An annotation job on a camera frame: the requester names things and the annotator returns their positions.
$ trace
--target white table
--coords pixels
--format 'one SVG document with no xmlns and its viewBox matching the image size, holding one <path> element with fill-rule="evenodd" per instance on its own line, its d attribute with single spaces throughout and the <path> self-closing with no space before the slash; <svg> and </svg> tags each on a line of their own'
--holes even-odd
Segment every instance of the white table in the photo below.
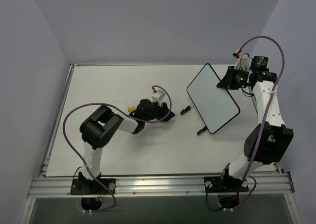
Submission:
<svg viewBox="0 0 316 224">
<path fill-rule="evenodd" d="M 150 98 L 152 85 L 164 87 L 172 99 L 176 117 L 168 123 L 146 124 L 137 135 L 117 131 L 102 154 L 103 175 L 156 175 L 220 173 L 223 168 L 243 153 L 247 136 L 257 125 L 257 115 L 251 98 L 240 90 L 231 95 L 241 113 L 216 134 L 197 136 L 204 127 L 197 111 L 184 116 L 180 111 L 191 104 L 186 92 L 188 84 L 203 65 L 148 65 L 148 66 L 78 66 L 74 68 L 61 122 L 53 144 L 46 176 L 72 176 L 81 160 L 67 145 L 62 122 L 73 108 L 91 102 L 106 102 L 125 110 L 137 106 L 143 98 Z M 228 65 L 213 65 L 223 77 Z M 79 127 L 97 108 L 83 108 L 68 120 L 66 132 L 76 149 L 83 154 Z M 264 166 L 260 171 L 274 171 Z"/>
</svg>

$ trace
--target white wall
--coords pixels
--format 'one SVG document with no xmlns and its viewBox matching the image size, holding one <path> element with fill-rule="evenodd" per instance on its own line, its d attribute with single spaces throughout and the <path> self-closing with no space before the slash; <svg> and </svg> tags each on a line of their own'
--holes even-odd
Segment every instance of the white wall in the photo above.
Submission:
<svg viewBox="0 0 316 224">
<path fill-rule="evenodd" d="M 39 175 L 69 65 L 34 0 L 0 0 L 0 222 Z"/>
<path fill-rule="evenodd" d="M 36 0 L 70 62 L 211 63 L 234 61 L 277 1 Z"/>
<path fill-rule="evenodd" d="M 305 224 L 316 222 L 315 9 L 315 0 L 280 0 L 262 33 L 276 39 L 285 54 L 278 96 L 282 117 L 294 130 L 294 139 L 282 164 L 291 171 Z M 256 54 L 269 57 L 269 68 L 279 72 L 280 53 L 273 43 L 259 40 L 252 52 Z"/>
</svg>

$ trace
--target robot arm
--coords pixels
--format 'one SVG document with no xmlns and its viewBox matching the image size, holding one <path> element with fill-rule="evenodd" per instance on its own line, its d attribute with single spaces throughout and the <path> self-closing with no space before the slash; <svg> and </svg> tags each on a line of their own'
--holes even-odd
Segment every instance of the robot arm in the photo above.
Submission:
<svg viewBox="0 0 316 224">
<path fill-rule="evenodd" d="M 264 112 L 270 99 L 272 87 L 277 79 L 277 75 L 267 69 L 267 62 L 268 58 L 255 56 L 250 66 L 251 73 L 238 67 L 229 67 L 225 77 L 217 85 L 217 87 L 227 90 L 237 90 L 250 86 L 256 99 L 258 111 L 258 125 L 244 143 L 244 154 L 236 161 L 229 163 L 223 171 L 222 182 L 228 189 L 242 185 L 242 177 L 253 154 Z M 279 162 L 293 138 L 293 130 L 287 128 L 282 119 L 277 100 L 277 90 L 274 93 L 259 148 L 248 173 L 263 165 Z"/>
<path fill-rule="evenodd" d="M 84 141 L 84 159 L 87 166 L 79 172 L 79 180 L 85 190 L 94 192 L 98 184 L 88 173 L 87 167 L 94 177 L 101 177 L 100 162 L 103 147 L 109 143 L 117 130 L 126 131 L 131 134 L 138 134 L 145 126 L 146 121 L 163 119 L 169 109 L 167 104 L 161 100 L 165 96 L 163 91 L 155 91 L 152 100 L 142 99 L 136 110 L 130 117 L 112 111 L 108 106 L 101 105 L 95 110 L 80 126 L 82 140 Z M 162 122 L 167 122 L 175 116 L 170 112 Z"/>
</svg>

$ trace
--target black mounting plate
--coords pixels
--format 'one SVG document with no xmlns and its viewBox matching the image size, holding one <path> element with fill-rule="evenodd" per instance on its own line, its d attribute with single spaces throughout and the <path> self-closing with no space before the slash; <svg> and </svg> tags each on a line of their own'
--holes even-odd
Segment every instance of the black mounting plate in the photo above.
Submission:
<svg viewBox="0 0 316 224">
<path fill-rule="evenodd" d="M 99 178 L 98 179 L 102 184 L 104 184 L 105 187 L 109 188 L 109 185 L 111 183 L 114 184 L 114 189 L 111 190 L 111 192 L 115 193 L 115 187 L 116 187 L 116 179 L 109 179 L 109 178 Z M 87 190 L 83 188 L 81 182 L 79 179 L 73 179 L 73 182 L 71 184 L 70 194 L 71 195 L 91 195 L 91 194 L 101 194 L 103 192 L 102 186 L 97 186 L 97 189 L 94 192 L 91 192 L 91 190 Z"/>
<path fill-rule="evenodd" d="M 249 187 L 248 185 L 246 187 L 240 186 L 236 187 L 230 190 L 225 189 L 225 186 L 221 183 L 221 177 L 204 177 L 204 184 L 209 181 L 212 183 L 212 186 L 209 188 L 209 193 L 234 193 L 234 192 L 248 192 Z"/>
</svg>

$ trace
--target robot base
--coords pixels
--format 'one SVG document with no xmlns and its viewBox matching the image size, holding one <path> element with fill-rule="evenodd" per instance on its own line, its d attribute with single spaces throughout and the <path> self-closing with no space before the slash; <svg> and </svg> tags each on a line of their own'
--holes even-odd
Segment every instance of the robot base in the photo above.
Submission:
<svg viewBox="0 0 316 224">
<path fill-rule="evenodd" d="M 98 180 L 105 185 L 111 192 L 115 193 L 115 187 L 116 187 L 116 180 L 115 179 L 109 179 L 109 178 L 98 178 Z M 93 188 L 88 188 L 86 185 L 82 183 L 79 179 L 73 179 L 70 194 L 71 195 L 91 195 L 91 194 L 105 194 L 108 195 L 109 193 L 107 191 L 104 191 L 104 188 L 101 187 L 96 181 L 93 185 Z"/>
<path fill-rule="evenodd" d="M 246 187 L 239 186 L 233 188 L 226 188 L 222 182 L 221 176 L 217 177 L 204 177 L 205 192 L 207 192 L 207 187 L 209 186 L 209 193 L 237 193 L 237 192 L 248 192 L 248 185 Z"/>
<path fill-rule="evenodd" d="M 239 196 L 236 195 L 217 196 L 217 200 L 223 208 L 227 209 L 238 206 L 240 202 Z"/>
</svg>

